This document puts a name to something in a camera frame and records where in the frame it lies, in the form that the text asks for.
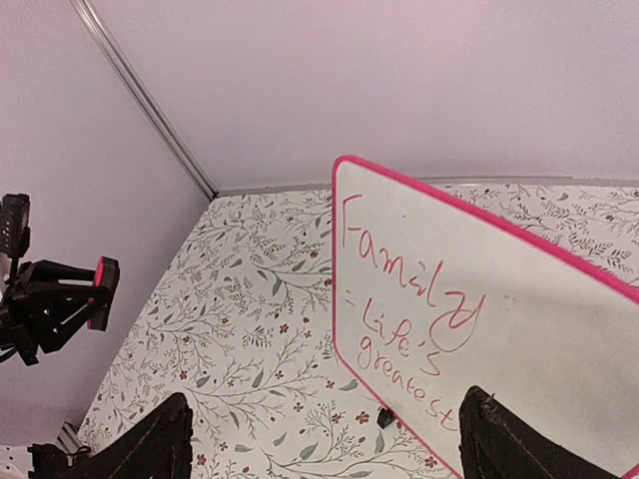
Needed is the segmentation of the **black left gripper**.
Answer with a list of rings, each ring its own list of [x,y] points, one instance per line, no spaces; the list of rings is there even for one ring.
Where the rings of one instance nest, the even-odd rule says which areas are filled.
[[[63,280],[92,285],[60,284]],[[39,362],[38,352],[60,350],[84,325],[105,331],[111,290],[99,285],[96,272],[50,260],[23,264],[19,284],[54,284],[36,291],[35,311],[14,294],[9,283],[1,299],[1,362],[19,356],[27,366]]]

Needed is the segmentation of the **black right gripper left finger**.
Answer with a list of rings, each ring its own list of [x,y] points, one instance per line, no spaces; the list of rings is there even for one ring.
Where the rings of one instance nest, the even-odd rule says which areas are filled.
[[[193,410],[174,393],[131,430],[98,454],[64,473],[86,479],[189,479],[192,473]]]

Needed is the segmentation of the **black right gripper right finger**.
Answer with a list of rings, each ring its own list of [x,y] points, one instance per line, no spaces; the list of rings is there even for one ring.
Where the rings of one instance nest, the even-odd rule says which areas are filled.
[[[459,408],[465,478],[611,478],[608,471],[542,436],[478,386]]]

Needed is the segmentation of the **pink framed whiteboard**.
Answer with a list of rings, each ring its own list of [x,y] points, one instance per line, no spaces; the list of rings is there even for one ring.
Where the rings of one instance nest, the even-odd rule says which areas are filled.
[[[638,290],[487,211],[355,157],[332,167],[334,349],[462,476],[484,389],[551,441],[638,473]]]

